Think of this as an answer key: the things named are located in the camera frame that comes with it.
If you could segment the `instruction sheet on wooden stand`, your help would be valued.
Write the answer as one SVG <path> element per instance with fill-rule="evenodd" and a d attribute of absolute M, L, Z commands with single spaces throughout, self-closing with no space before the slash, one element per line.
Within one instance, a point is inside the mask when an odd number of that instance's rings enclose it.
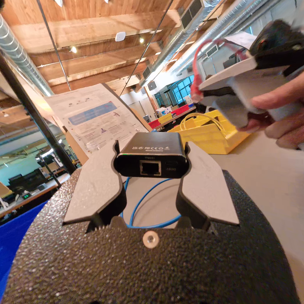
<path fill-rule="evenodd" d="M 149 132 L 143 118 L 104 83 L 45 100 L 88 158 L 112 140 L 123 148 L 137 132 Z"/>

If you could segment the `black metal pole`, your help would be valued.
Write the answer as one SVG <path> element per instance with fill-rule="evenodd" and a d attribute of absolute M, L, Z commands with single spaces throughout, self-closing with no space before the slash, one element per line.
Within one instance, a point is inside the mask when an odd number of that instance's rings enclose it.
<path fill-rule="evenodd" d="M 21 83 L 10 69 L 2 54 L 0 55 L 0 70 L 13 92 L 21 101 L 21 104 L 24 106 L 25 110 L 29 113 L 30 117 L 33 119 L 50 147 L 53 149 L 56 156 L 59 158 L 67 172 L 72 175 L 75 172 L 76 167 L 72 163 L 66 151 L 57 141 L 55 135 L 51 132 L 48 124 L 45 122 L 36 106 L 22 87 Z"/>

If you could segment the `silver ventilation duct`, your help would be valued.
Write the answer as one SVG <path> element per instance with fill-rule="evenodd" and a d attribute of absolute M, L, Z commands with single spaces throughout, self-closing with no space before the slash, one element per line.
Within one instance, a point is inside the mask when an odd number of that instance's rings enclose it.
<path fill-rule="evenodd" d="M 2 15 L 0 15 L 0 47 L 43 95 L 50 97 L 54 94 Z"/>
<path fill-rule="evenodd" d="M 164 46 L 156 61 L 148 65 L 139 82 L 140 88 L 150 83 L 187 43 L 193 43 L 221 17 L 234 1 L 193 0 L 180 15 L 180 26 Z"/>
<path fill-rule="evenodd" d="M 201 36 L 170 68 L 171 75 L 182 73 L 189 65 L 192 64 L 197 48 L 202 43 L 207 43 L 202 51 L 210 48 L 211 42 L 221 39 L 234 32 L 239 32 L 249 24 L 254 22 L 266 11 L 271 9 L 280 1 L 267 0 L 239 0 L 235 1 L 225 12 L 218 18 L 215 25 L 210 26 Z"/>

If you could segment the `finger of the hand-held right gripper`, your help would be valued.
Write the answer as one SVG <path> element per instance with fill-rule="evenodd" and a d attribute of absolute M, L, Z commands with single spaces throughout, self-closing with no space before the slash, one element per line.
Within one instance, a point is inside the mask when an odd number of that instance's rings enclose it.
<path fill-rule="evenodd" d="M 249 110 L 235 95 L 216 97 L 211 107 L 221 112 L 221 114 L 237 128 L 244 128 L 248 125 Z"/>
<path fill-rule="evenodd" d="M 199 86 L 204 96 L 202 103 L 211 106 L 218 97 L 235 95 L 249 112 L 264 112 L 254 107 L 251 99 L 285 84 L 284 71 L 288 68 L 289 65 L 257 69 L 254 58 L 246 59 L 204 81 Z"/>

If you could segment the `person's right hand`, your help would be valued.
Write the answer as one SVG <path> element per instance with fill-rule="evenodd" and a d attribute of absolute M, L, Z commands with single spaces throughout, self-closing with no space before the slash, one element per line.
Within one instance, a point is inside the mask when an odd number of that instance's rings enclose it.
<path fill-rule="evenodd" d="M 298 101 L 304 101 L 304 73 L 302 72 L 290 82 L 275 90 L 256 96 L 252 104 L 256 108 L 270 110 Z M 250 113 L 248 124 L 237 128 L 241 132 L 263 131 L 268 138 L 276 139 L 276 144 L 285 149 L 298 149 L 304 142 L 304 112 L 303 108 L 294 115 L 281 121 L 274 121 L 267 114 L 255 115 Z"/>

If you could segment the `black network adapter box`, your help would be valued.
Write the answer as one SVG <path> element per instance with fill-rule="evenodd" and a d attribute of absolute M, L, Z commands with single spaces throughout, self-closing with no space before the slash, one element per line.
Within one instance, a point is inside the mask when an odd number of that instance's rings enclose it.
<path fill-rule="evenodd" d="M 125 177 L 182 178 L 189 169 L 178 133 L 138 132 L 117 152 L 113 162 Z"/>

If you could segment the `grey desk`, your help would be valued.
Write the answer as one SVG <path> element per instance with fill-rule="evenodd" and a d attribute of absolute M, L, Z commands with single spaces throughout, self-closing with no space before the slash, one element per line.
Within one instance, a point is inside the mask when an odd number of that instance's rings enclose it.
<path fill-rule="evenodd" d="M 304 217 L 303 152 L 279 148 L 264 133 L 254 133 L 228 155 L 211 155 L 251 197 L 276 232 L 288 258 L 303 303 Z M 127 187 L 124 219 L 160 178 L 132 178 Z M 178 215 L 175 199 L 179 180 L 166 181 L 142 201 L 135 226 L 150 226 Z"/>

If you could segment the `blue plastic bin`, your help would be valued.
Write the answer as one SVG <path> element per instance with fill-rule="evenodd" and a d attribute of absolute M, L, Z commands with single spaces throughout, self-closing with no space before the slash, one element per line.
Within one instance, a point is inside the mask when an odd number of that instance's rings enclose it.
<path fill-rule="evenodd" d="M 13 260 L 23 237 L 30 225 L 42 210 L 45 201 L 29 211 L 19 215 L 0 227 L 0 299 L 6 289 L 6 284 Z"/>

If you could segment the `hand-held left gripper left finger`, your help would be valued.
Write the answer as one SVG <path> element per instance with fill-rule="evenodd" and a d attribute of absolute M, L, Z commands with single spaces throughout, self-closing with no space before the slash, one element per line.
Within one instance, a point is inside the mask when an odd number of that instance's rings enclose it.
<path fill-rule="evenodd" d="M 111 140 L 82 166 L 63 224 L 91 222 L 110 225 L 127 206 L 121 175 L 114 168 L 120 152 L 117 140 Z"/>

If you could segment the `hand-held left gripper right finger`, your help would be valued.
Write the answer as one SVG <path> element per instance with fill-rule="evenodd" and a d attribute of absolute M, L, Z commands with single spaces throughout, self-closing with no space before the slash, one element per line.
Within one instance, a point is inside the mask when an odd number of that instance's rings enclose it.
<path fill-rule="evenodd" d="M 176 208 L 178 223 L 208 229 L 212 222 L 240 224 L 223 171 L 218 163 L 193 142 L 185 145 L 189 168 L 180 179 Z"/>

